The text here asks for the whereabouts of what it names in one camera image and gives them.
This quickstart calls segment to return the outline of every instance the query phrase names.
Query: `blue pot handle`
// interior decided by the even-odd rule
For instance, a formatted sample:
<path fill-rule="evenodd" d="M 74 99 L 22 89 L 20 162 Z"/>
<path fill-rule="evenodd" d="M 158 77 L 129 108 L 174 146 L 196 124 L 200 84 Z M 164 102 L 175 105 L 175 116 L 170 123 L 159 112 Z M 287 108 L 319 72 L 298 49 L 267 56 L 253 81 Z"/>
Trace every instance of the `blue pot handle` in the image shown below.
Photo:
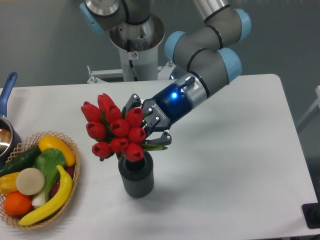
<path fill-rule="evenodd" d="M 5 82 L 3 90 L 0 95 L 0 116 L 7 116 L 7 103 L 11 93 L 12 88 L 15 85 L 18 74 L 16 72 L 11 72 L 8 79 Z"/>

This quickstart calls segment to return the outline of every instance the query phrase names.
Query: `saucepan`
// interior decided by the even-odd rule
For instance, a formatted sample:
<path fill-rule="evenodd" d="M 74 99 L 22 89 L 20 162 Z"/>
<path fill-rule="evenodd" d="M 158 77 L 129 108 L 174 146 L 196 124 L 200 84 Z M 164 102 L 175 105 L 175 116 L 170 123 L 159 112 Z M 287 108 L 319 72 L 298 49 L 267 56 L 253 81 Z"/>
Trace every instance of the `saucepan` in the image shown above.
<path fill-rule="evenodd" d="M 7 120 L 7 103 L 17 77 L 18 74 L 16 72 L 9 74 L 0 95 L 0 169 L 6 164 L 10 153 L 14 151 L 18 143 L 21 143 L 20 136 Z"/>

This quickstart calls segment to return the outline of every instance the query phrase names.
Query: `orange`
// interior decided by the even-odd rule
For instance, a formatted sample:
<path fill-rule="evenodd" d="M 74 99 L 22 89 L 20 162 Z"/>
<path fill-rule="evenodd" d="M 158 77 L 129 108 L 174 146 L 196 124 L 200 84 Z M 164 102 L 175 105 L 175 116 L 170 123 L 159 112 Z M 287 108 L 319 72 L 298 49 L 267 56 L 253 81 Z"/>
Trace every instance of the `orange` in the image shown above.
<path fill-rule="evenodd" d="M 32 202 L 30 196 L 16 191 L 6 196 L 3 209 L 10 216 L 19 216 L 29 212 Z"/>

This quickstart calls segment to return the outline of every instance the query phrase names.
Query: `pot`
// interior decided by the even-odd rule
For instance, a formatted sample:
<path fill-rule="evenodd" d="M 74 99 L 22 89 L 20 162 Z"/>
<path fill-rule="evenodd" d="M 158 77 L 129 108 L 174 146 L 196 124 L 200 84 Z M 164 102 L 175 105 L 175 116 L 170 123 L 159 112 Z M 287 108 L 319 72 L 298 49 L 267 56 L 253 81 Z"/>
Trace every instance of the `pot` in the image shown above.
<path fill-rule="evenodd" d="M 134 198 L 148 195 L 154 187 L 154 161 L 148 152 L 135 162 L 125 157 L 118 163 L 119 172 L 126 192 Z"/>
<path fill-rule="evenodd" d="M 20 136 L 6 118 L 8 99 L 17 77 L 16 72 L 9 74 L 0 95 L 0 169 L 6 164 L 10 153 L 14 151 L 18 143 L 21 143 Z"/>

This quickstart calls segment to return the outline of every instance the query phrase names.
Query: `blue led light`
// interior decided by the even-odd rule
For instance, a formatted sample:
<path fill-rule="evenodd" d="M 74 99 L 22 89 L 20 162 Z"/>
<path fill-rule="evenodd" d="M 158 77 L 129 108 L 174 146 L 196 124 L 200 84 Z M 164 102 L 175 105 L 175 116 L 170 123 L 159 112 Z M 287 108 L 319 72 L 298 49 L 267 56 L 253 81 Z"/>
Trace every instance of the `blue led light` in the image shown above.
<path fill-rule="evenodd" d="M 172 94 L 171 94 L 171 98 L 172 99 L 176 99 L 178 97 L 178 94 L 176 93 L 176 92 L 173 92 Z"/>

